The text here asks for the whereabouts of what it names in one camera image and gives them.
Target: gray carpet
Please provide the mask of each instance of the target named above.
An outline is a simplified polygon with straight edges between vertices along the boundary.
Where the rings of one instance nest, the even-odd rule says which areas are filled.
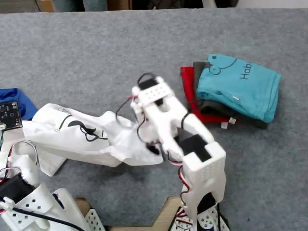
[[[2,88],[19,87],[37,107],[57,103],[99,116],[115,111],[136,79],[163,76],[185,103],[179,69],[210,52],[282,74],[267,130],[209,126],[227,151],[222,213],[234,231],[308,229],[308,10],[161,10],[0,15]],[[129,117],[128,108],[122,115]],[[117,168],[67,161],[51,190],[86,197],[107,225],[151,225],[176,167]]]

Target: white robotic arm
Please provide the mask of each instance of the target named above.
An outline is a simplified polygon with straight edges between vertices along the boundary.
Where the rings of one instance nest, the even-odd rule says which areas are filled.
[[[226,153],[203,123],[188,113],[168,84],[161,77],[148,75],[152,78],[132,89],[131,107],[139,122],[144,121],[139,135],[146,142],[158,140],[166,154],[182,163],[182,207],[193,221],[191,230],[197,230],[198,215],[207,214],[223,200]],[[177,142],[174,138],[179,128],[192,136]]]
[[[39,182],[38,168],[28,155],[20,156],[13,165],[15,169],[20,169],[20,174],[18,173],[9,179],[7,184],[4,182],[2,191],[12,195],[15,200],[18,198],[18,193],[14,193],[14,190],[20,192],[30,190],[32,192],[16,204],[8,196],[1,198],[0,208],[5,209],[1,216],[12,231],[91,230],[66,189],[58,189],[51,194],[46,185]],[[64,223],[38,218],[33,215],[33,212],[59,219]],[[65,223],[70,223],[75,228],[65,225]]]

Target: blue cloth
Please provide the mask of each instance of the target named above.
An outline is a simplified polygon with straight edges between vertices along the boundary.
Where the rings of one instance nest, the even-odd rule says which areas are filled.
[[[227,105],[266,123],[274,119],[281,75],[260,65],[221,54],[210,54],[197,96]]]
[[[22,120],[31,120],[37,112],[35,105],[18,88],[0,89],[0,103],[18,101]]]

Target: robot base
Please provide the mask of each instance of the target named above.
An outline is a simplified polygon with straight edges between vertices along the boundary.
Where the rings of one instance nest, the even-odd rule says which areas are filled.
[[[213,207],[200,213],[198,215],[197,227],[189,224],[192,222],[193,221],[189,217],[179,218],[175,215],[168,231],[218,231],[217,210]],[[230,231],[222,216],[220,216],[220,230]]]

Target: red wire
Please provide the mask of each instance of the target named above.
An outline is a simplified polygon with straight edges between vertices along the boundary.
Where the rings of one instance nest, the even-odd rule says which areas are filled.
[[[9,154],[8,154],[8,158],[6,160],[6,167],[9,166],[9,157],[12,155],[12,150],[13,150],[13,145],[10,148],[10,151],[9,151]],[[4,177],[0,179],[0,184],[2,184],[5,181],[7,175],[8,175],[8,170],[5,171]],[[2,214],[4,212],[5,212],[5,209],[0,209],[0,214]]]
[[[178,169],[178,175],[179,175],[179,178],[180,178],[180,180],[182,181],[182,183],[186,186],[187,190],[182,191],[182,192],[180,193],[180,198],[181,198],[181,201],[183,202],[184,206],[186,206],[186,203],[183,201],[182,194],[188,193],[190,187],[189,187],[189,185],[187,184],[186,180],[184,179],[184,177],[183,177],[183,175],[182,175],[182,172],[181,172],[181,168],[182,168],[182,167],[183,167],[183,166],[179,167],[179,169]]]
[[[185,181],[185,179],[184,179],[183,176],[182,176],[182,172],[181,172],[181,168],[182,168],[182,167],[183,167],[183,166],[179,167],[179,169],[178,169],[178,175],[179,175],[179,178],[180,178],[180,180],[182,181],[182,183],[186,186],[187,192],[188,192],[189,189],[190,189],[190,187],[189,187],[189,185],[187,184],[187,182]]]
[[[180,212],[177,213],[177,217],[179,217],[179,218],[183,218],[183,217],[186,217],[186,216],[187,216],[187,214],[184,212],[184,209],[182,209]]]
[[[182,222],[182,223],[185,223],[185,224],[188,224],[188,225],[193,225],[191,222],[188,222],[188,221],[185,221],[185,220],[176,219],[175,221]]]

